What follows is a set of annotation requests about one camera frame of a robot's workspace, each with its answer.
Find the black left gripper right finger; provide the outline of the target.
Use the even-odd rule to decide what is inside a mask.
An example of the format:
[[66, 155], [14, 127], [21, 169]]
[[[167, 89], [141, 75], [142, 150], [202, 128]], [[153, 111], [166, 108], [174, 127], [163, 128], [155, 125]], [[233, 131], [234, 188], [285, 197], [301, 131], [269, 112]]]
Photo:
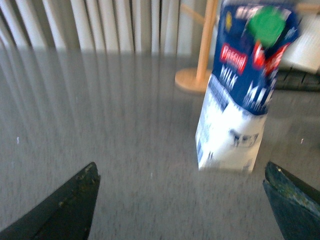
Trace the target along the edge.
[[269, 161], [263, 187], [285, 240], [320, 238], [320, 191]]

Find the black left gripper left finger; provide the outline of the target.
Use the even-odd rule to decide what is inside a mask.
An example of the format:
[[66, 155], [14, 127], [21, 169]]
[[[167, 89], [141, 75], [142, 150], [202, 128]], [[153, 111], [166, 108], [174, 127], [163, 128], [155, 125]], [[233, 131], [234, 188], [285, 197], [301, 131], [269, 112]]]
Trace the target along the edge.
[[0, 232], [2, 240], [86, 240], [101, 177], [90, 162], [32, 210]]

